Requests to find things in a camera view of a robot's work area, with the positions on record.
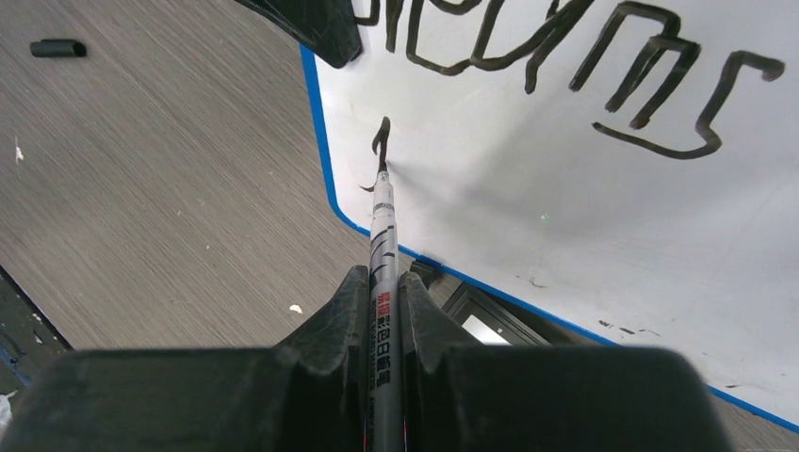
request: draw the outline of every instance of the wooden floor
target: wooden floor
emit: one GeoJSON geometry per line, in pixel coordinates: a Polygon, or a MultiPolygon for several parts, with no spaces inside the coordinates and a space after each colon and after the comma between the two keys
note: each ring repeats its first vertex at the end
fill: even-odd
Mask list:
{"type": "MultiPolygon", "coordinates": [[[[77,348],[273,344],[367,261],[297,44],[233,0],[4,2],[0,173],[0,264],[77,348]],[[54,37],[89,57],[30,56],[54,37]]],[[[799,451],[718,407],[740,450],[799,451]]]]}

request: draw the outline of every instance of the marker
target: marker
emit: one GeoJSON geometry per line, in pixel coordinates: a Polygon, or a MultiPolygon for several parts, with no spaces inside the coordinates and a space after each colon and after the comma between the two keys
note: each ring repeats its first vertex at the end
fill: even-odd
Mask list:
{"type": "Polygon", "coordinates": [[[372,204],[371,257],[369,259],[369,380],[366,451],[405,450],[400,310],[397,289],[400,280],[397,222],[394,219],[394,188],[388,179],[385,147],[391,122],[383,118],[372,143],[381,145],[380,166],[372,204]]]}

